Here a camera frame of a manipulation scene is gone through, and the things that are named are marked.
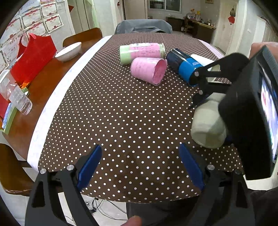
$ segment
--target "metal screw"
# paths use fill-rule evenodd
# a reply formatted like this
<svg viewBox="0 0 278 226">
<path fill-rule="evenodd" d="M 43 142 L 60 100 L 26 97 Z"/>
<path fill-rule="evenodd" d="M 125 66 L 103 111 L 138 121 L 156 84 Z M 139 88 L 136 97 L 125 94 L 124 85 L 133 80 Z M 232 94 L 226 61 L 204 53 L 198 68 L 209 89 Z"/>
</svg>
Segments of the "metal screw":
<svg viewBox="0 0 278 226">
<path fill-rule="evenodd" d="M 241 174 L 241 171 L 240 171 L 239 169 L 235 169 L 235 173 L 236 173 L 237 175 L 240 175 L 240 174 Z"/>
<path fill-rule="evenodd" d="M 208 168 L 208 170 L 214 170 L 214 169 L 215 169 L 215 166 L 214 166 L 214 165 L 209 164 L 209 165 L 207 166 L 207 168 Z"/>
<path fill-rule="evenodd" d="M 74 169 L 74 165 L 68 165 L 68 166 L 67 166 L 67 170 L 68 170 L 68 171 L 71 171 L 71 170 L 73 170 L 73 169 Z"/>
<path fill-rule="evenodd" d="M 39 172 L 40 172 L 41 174 L 45 174 L 45 173 L 46 173 L 46 169 L 45 169 L 45 168 L 42 168 Z"/>
</svg>

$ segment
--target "plastic water bottle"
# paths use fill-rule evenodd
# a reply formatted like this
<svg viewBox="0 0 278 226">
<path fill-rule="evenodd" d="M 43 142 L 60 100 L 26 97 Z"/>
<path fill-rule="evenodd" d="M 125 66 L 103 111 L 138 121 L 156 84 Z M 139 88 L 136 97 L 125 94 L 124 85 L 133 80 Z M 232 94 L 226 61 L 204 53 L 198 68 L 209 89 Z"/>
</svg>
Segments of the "plastic water bottle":
<svg viewBox="0 0 278 226">
<path fill-rule="evenodd" d="M 22 114 L 27 115 L 32 109 L 32 102 L 22 92 L 10 70 L 4 70 L 0 75 L 0 93 L 6 100 L 9 99 Z"/>
</svg>

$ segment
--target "wooden table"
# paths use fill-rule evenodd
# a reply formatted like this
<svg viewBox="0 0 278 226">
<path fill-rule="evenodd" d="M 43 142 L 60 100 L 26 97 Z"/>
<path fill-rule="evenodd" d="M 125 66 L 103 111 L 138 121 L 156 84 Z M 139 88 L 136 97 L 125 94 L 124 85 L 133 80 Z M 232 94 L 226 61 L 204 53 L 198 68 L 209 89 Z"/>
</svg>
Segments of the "wooden table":
<svg viewBox="0 0 278 226">
<path fill-rule="evenodd" d="M 192 21 L 194 23 L 192 37 L 210 43 L 212 34 L 216 28 L 207 24 L 200 23 L 194 19 L 189 19 L 189 21 Z"/>
<path fill-rule="evenodd" d="M 93 39 L 83 42 L 81 53 L 67 62 L 63 63 L 53 58 L 28 87 L 30 91 L 29 99 L 33 103 L 32 110 L 26 116 L 17 112 L 9 134 L 3 133 L 8 143 L 24 159 L 27 159 L 30 141 L 39 116 L 55 87 L 74 63 L 99 40 Z"/>
</svg>

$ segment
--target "framed certificate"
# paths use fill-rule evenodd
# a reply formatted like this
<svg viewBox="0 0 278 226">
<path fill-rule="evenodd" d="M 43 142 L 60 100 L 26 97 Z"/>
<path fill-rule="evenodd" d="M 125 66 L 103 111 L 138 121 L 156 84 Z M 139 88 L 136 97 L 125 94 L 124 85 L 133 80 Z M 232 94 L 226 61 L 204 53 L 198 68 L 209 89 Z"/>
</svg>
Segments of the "framed certificate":
<svg viewBox="0 0 278 226">
<path fill-rule="evenodd" d="M 41 4 L 55 2 L 55 0 L 41 0 Z"/>
<path fill-rule="evenodd" d="M 34 8 L 21 16 L 23 27 L 27 28 L 42 20 L 40 8 Z"/>
<path fill-rule="evenodd" d="M 58 10 L 57 10 L 56 2 L 41 5 L 41 14 L 42 14 L 43 18 L 49 17 L 49 16 L 57 14 L 57 13 L 58 13 Z"/>
<path fill-rule="evenodd" d="M 23 31 L 21 19 L 20 17 L 16 17 L 9 23 L 6 30 L 4 31 L 4 34 L 0 39 L 0 46 L 4 44 L 6 41 L 13 38 L 17 33 L 21 31 Z"/>
<path fill-rule="evenodd" d="M 2 71 L 4 71 L 8 66 L 9 66 L 9 64 L 6 62 L 6 60 L 4 58 L 3 51 L 0 50 L 0 73 Z"/>
<path fill-rule="evenodd" d="M 28 2 L 26 2 L 19 10 L 20 14 L 24 13 L 26 11 L 29 11 L 33 8 L 39 7 L 40 5 L 40 0 L 29 0 Z"/>
<path fill-rule="evenodd" d="M 56 29 L 63 26 L 62 20 L 59 14 L 53 15 L 52 17 L 43 20 L 46 30 L 48 33 L 55 31 Z"/>
<path fill-rule="evenodd" d="M 48 34 L 46 27 L 43 21 L 39 21 L 38 23 L 34 24 L 32 27 L 29 27 L 25 30 L 25 33 L 34 33 L 35 35 L 45 36 Z"/>
<path fill-rule="evenodd" d="M 18 50 L 19 50 L 19 40 L 21 36 L 24 35 L 23 32 L 17 33 L 14 37 L 12 37 L 10 40 L 6 41 L 3 46 L 2 46 L 2 51 L 4 54 L 4 57 L 7 61 L 7 63 L 13 62 L 18 55 Z"/>
</svg>

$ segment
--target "blue gripper pad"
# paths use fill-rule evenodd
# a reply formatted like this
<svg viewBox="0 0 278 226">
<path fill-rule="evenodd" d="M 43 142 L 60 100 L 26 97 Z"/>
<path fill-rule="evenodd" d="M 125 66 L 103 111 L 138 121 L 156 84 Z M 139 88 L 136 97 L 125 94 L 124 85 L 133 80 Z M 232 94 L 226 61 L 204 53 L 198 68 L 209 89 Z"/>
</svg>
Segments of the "blue gripper pad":
<svg viewBox="0 0 278 226">
<path fill-rule="evenodd" d="M 100 159 L 101 147 L 98 145 L 96 146 L 94 152 L 91 154 L 88 160 L 85 162 L 84 166 L 79 171 L 78 183 L 76 186 L 78 191 L 81 191 L 89 184 L 90 179 L 92 178 L 92 175 L 94 174 Z"/>
<path fill-rule="evenodd" d="M 192 183 L 202 191 L 205 187 L 205 184 L 203 181 L 203 173 L 199 168 L 199 165 L 196 163 L 193 156 L 190 154 L 190 152 L 184 144 L 180 145 L 179 153 L 183 165 L 186 168 L 190 176 L 190 179 L 192 180 Z"/>
</svg>

